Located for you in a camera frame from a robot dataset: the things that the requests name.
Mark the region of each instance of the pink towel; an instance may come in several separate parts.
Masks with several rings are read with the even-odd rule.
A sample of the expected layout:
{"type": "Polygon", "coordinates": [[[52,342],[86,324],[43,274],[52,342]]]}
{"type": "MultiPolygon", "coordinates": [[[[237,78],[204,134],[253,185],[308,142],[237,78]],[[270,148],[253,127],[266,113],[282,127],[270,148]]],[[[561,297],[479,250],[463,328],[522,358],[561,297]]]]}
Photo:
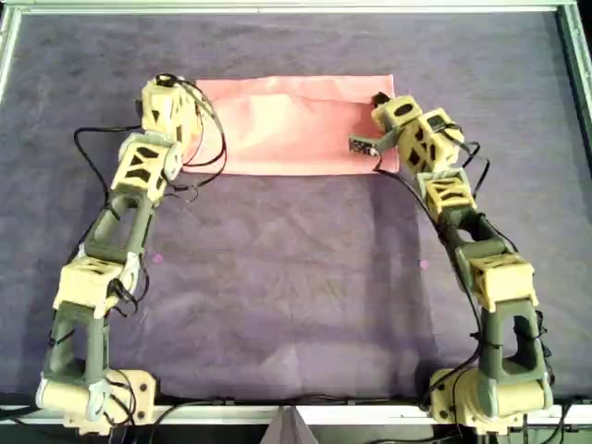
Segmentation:
{"type": "MultiPolygon", "coordinates": [[[[394,95],[392,76],[267,77],[199,80],[227,136],[230,174],[319,176],[370,173],[376,158],[348,151],[350,135],[376,137],[370,117],[372,96],[394,95]]],[[[216,156],[220,136],[209,118],[204,134],[185,160],[202,163],[216,156]]],[[[399,167],[394,150],[383,167],[399,167]]],[[[185,166],[214,172],[219,164],[185,166]]]]}

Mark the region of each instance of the black cable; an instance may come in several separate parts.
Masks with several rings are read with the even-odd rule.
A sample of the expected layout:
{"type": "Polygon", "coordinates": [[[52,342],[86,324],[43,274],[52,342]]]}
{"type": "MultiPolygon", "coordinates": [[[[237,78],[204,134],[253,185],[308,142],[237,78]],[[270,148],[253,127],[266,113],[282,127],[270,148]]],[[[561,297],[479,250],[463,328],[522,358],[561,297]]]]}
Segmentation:
{"type": "Polygon", "coordinates": [[[462,370],[461,373],[458,376],[456,376],[454,384],[452,384],[452,414],[454,414],[454,424],[456,425],[456,429],[459,431],[459,435],[461,436],[461,438],[463,437],[463,432],[461,430],[461,427],[459,426],[458,411],[456,408],[456,386],[463,377],[463,375],[469,370],[470,368],[465,368],[464,370],[462,370]]]}
{"type": "Polygon", "coordinates": [[[424,438],[424,439],[375,439],[366,444],[438,444],[449,439],[460,438],[456,433],[446,435],[442,438],[424,438]]]}
{"type": "Polygon", "coordinates": [[[144,274],[144,288],[142,289],[142,294],[138,298],[138,302],[142,302],[148,294],[148,290],[150,289],[150,275],[148,274],[148,269],[144,264],[143,260],[140,262],[140,270],[144,274]]]}
{"type": "MultiPolygon", "coordinates": [[[[412,194],[412,196],[415,198],[415,200],[420,204],[420,206],[424,210],[425,215],[427,216],[427,218],[431,222],[432,227],[434,227],[434,230],[438,234],[438,238],[439,238],[440,235],[439,235],[438,225],[437,225],[436,221],[434,219],[432,219],[432,217],[430,215],[430,211],[427,208],[426,203],[424,202],[422,197],[417,193],[417,191],[415,190],[413,185],[411,183],[409,183],[409,181],[407,179],[405,179],[399,173],[392,173],[392,172],[387,171],[385,169],[381,169],[380,168],[381,165],[382,165],[382,154],[379,155],[379,159],[378,159],[378,162],[374,168],[374,171],[376,173],[386,176],[388,178],[397,180],[400,184],[402,184],[412,194]]],[[[439,386],[444,384],[449,378],[451,378],[452,376],[456,375],[458,372],[464,370],[469,365],[474,363],[478,359],[479,354],[481,353],[481,320],[479,318],[479,314],[478,314],[477,308],[475,306],[475,302],[473,301],[471,291],[467,287],[466,282],[464,282],[464,279],[461,278],[461,272],[460,272],[459,265],[453,259],[450,259],[450,263],[452,265],[452,269],[454,270],[456,277],[458,278],[458,281],[461,283],[462,290],[464,291],[464,294],[466,295],[467,300],[469,301],[469,304],[471,305],[471,311],[473,312],[473,316],[475,318],[475,322],[477,325],[477,334],[476,335],[477,335],[477,339],[479,340],[479,343],[477,344],[477,347],[475,348],[475,351],[473,352],[473,354],[466,361],[464,361],[463,363],[454,367],[446,375],[440,377],[434,384],[432,384],[431,386],[429,386],[427,388],[427,390],[425,391],[424,395],[422,395],[422,398],[419,402],[420,408],[422,408],[424,410],[427,409],[427,400],[429,399],[430,395],[434,392],[434,390],[436,390],[439,386]]]]}
{"type": "Polygon", "coordinates": [[[560,433],[561,433],[561,439],[559,442],[560,442],[560,444],[562,444],[563,438],[564,438],[564,433],[565,433],[565,429],[563,428],[563,426],[565,425],[565,418],[567,417],[567,413],[572,408],[572,405],[574,405],[574,404],[572,402],[570,402],[568,404],[563,404],[561,406],[561,418],[559,420],[559,423],[557,424],[557,427],[555,427],[555,430],[553,430],[553,433],[551,434],[551,436],[549,438],[547,438],[547,440],[545,440],[541,444],[550,444],[551,441],[553,439],[555,439],[555,437],[557,437],[557,435],[559,435],[560,433]]]}
{"type": "Polygon", "coordinates": [[[84,242],[84,240],[86,239],[86,236],[91,231],[91,228],[93,227],[93,225],[94,225],[94,220],[91,222],[89,227],[86,228],[84,233],[82,233],[82,236],[80,236],[80,239],[78,240],[78,242],[76,242],[76,245],[74,245],[74,248],[72,249],[72,251],[68,255],[68,259],[66,260],[66,264],[69,264],[70,262],[72,262],[74,260],[74,258],[78,255],[80,244],[84,242]]]}
{"type": "Polygon", "coordinates": [[[224,172],[224,168],[226,168],[226,164],[228,161],[228,146],[227,146],[226,134],[224,132],[222,122],[220,121],[220,118],[219,118],[216,110],[214,109],[214,105],[212,104],[210,99],[207,97],[207,95],[205,95],[205,93],[196,84],[194,84],[190,81],[184,80],[184,79],[180,79],[177,76],[175,76],[173,74],[169,74],[169,73],[159,74],[158,76],[156,76],[156,78],[157,79],[163,78],[163,79],[166,79],[167,81],[177,83],[183,87],[184,87],[184,85],[189,86],[190,88],[184,87],[185,91],[187,91],[187,93],[189,93],[191,95],[193,100],[201,107],[201,110],[203,110],[214,121],[214,123],[216,124],[216,127],[220,133],[221,146],[220,146],[220,151],[218,152],[217,155],[215,155],[213,158],[211,158],[210,160],[207,160],[205,162],[196,163],[196,164],[186,162],[185,164],[183,164],[185,167],[206,167],[208,165],[214,164],[215,162],[217,162],[218,160],[220,160],[221,158],[224,157],[224,161],[222,163],[222,166],[217,170],[217,172],[213,173],[210,177],[208,177],[206,179],[198,180],[195,183],[193,183],[193,185],[191,187],[195,191],[195,196],[193,196],[193,198],[189,200],[189,202],[193,202],[197,198],[198,190],[201,187],[207,185],[208,183],[211,183],[212,181],[214,181],[217,177],[219,177],[224,172]],[[198,97],[195,92],[198,92],[201,95],[201,98],[198,97]]]}
{"type": "Polygon", "coordinates": [[[7,418],[7,419],[10,420],[10,421],[12,421],[15,424],[18,424],[19,426],[24,426],[24,427],[28,428],[35,435],[38,435],[38,436],[41,436],[41,437],[45,437],[45,438],[49,438],[49,439],[52,439],[54,441],[67,442],[68,444],[80,444],[79,441],[74,440],[72,438],[60,437],[59,435],[54,435],[53,433],[45,432],[44,430],[38,430],[38,429],[35,428],[35,425],[26,423],[24,421],[21,421],[18,418],[7,418]]]}
{"type": "Polygon", "coordinates": [[[456,125],[455,123],[448,123],[445,126],[443,126],[441,129],[436,131],[437,133],[441,133],[444,137],[446,137],[449,141],[451,141],[455,145],[459,146],[463,151],[465,151],[469,155],[468,159],[465,160],[464,163],[462,164],[463,168],[468,167],[471,164],[471,162],[473,162],[473,159],[476,159],[476,158],[485,162],[485,166],[483,167],[483,171],[481,171],[481,176],[479,177],[479,180],[477,181],[477,183],[473,189],[473,198],[476,199],[479,189],[481,188],[481,185],[483,185],[483,182],[485,181],[485,179],[487,177],[487,173],[489,172],[489,168],[491,167],[491,161],[487,157],[483,157],[478,154],[479,151],[481,151],[481,144],[479,142],[461,142],[458,139],[456,139],[455,137],[450,136],[449,133],[447,132],[447,130],[459,130],[460,132],[463,132],[463,130],[461,129],[460,126],[456,125]]]}
{"type": "MultiPolygon", "coordinates": [[[[538,327],[539,337],[547,333],[547,329],[543,325],[544,319],[545,316],[543,315],[543,312],[536,310],[536,326],[538,327]]],[[[551,353],[550,348],[545,345],[543,339],[540,340],[540,346],[543,349],[543,358],[545,360],[545,366],[547,367],[547,373],[549,374],[549,385],[553,386],[555,384],[555,372],[553,371],[551,364],[549,364],[549,358],[553,355],[553,353],[551,353]]]]}
{"type": "Polygon", "coordinates": [[[489,219],[487,219],[487,216],[485,215],[485,213],[479,213],[479,217],[485,219],[487,221],[487,223],[494,229],[494,231],[496,233],[498,233],[499,236],[501,236],[504,240],[506,240],[510,244],[510,246],[512,247],[512,249],[514,250],[515,253],[520,252],[520,250],[518,250],[518,247],[512,241],[512,239],[510,239],[508,236],[506,236],[498,227],[493,225],[493,223],[489,219]]]}
{"type": "Polygon", "coordinates": [[[169,416],[171,413],[177,411],[178,409],[182,409],[183,407],[192,407],[194,405],[211,405],[212,401],[189,401],[183,402],[181,404],[173,405],[169,409],[167,409],[163,414],[161,414],[154,424],[152,425],[152,430],[150,431],[150,436],[148,437],[148,444],[153,444],[154,435],[156,434],[156,429],[162,424],[162,422],[169,416]]]}
{"type": "Polygon", "coordinates": [[[138,408],[138,399],[136,397],[136,393],[133,391],[133,387],[131,386],[131,382],[130,379],[128,378],[128,376],[123,373],[121,370],[115,370],[116,372],[118,372],[125,380],[126,380],[126,384],[121,383],[121,382],[116,382],[116,381],[112,381],[110,380],[108,377],[106,377],[106,381],[110,386],[113,387],[119,387],[121,389],[126,389],[129,392],[129,407],[117,396],[111,394],[110,398],[111,400],[113,400],[121,410],[123,410],[125,412],[125,414],[127,415],[126,418],[119,422],[116,423],[115,426],[123,426],[126,423],[131,423],[132,426],[136,426],[136,422],[134,420],[134,415],[136,414],[136,410],[138,408]]]}
{"type": "Polygon", "coordinates": [[[86,160],[91,170],[94,172],[96,177],[101,182],[101,187],[103,188],[103,195],[105,197],[105,204],[109,200],[109,186],[107,185],[105,178],[101,174],[101,171],[99,171],[99,168],[96,167],[96,165],[88,156],[86,151],[84,151],[84,148],[82,148],[82,145],[80,144],[80,135],[83,132],[128,132],[132,130],[137,130],[139,128],[140,125],[132,125],[128,127],[82,127],[74,131],[74,143],[76,144],[76,148],[78,148],[80,155],[84,157],[84,160],[86,160]]]}
{"type": "Polygon", "coordinates": [[[12,418],[20,418],[26,414],[39,412],[41,409],[36,405],[28,405],[26,407],[20,407],[18,409],[0,409],[0,421],[11,420],[12,418]]]}
{"type": "Polygon", "coordinates": [[[390,398],[342,398],[339,396],[331,396],[324,394],[304,394],[295,398],[287,398],[280,401],[274,401],[274,404],[280,405],[376,405],[376,404],[392,404],[393,399],[390,398]]]}
{"type": "Polygon", "coordinates": [[[127,318],[138,313],[138,309],[140,308],[138,299],[136,299],[136,297],[124,287],[123,283],[118,277],[112,279],[107,286],[107,295],[110,294],[115,294],[121,301],[133,306],[133,311],[130,314],[124,313],[119,307],[114,306],[113,310],[118,312],[120,315],[127,318]]]}

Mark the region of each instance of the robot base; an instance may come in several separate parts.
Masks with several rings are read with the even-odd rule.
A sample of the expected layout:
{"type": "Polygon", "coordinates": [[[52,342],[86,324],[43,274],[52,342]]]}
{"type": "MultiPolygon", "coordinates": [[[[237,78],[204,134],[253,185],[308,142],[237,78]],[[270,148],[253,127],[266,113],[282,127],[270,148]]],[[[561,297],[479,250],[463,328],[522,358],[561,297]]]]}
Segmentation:
{"type": "MultiPolygon", "coordinates": [[[[154,395],[156,393],[156,381],[147,372],[142,370],[109,370],[107,377],[110,381],[117,384],[128,385],[128,380],[131,390],[136,399],[135,414],[133,421],[137,426],[145,426],[153,422],[154,415],[154,395]]],[[[131,398],[130,390],[124,387],[113,387],[113,393],[126,407],[133,408],[133,400],[131,398]]],[[[110,400],[105,408],[105,413],[111,418],[114,423],[123,423],[128,418],[128,414],[113,400],[110,400]]],[[[111,424],[103,415],[99,421],[87,421],[83,416],[76,416],[66,414],[64,416],[64,427],[78,428],[81,435],[87,433],[96,433],[102,436],[109,435],[111,431],[111,424]]]]}
{"type": "MultiPolygon", "coordinates": [[[[438,370],[432,375],[430,384],[433,384],[451,370],[438,370]]],[[[502,418],[485,416],[479,408],[476,397],[477,371],[477,368],[471,368],[465,372],[457,373],[432,392],[430,411],[432,417],[441,424],[460,424],[474,427],[478,435],[485,435],[489,432],[507,435],[508,427],[516,427],[522,423],[522,415],[513,414],[502,418]]]]}

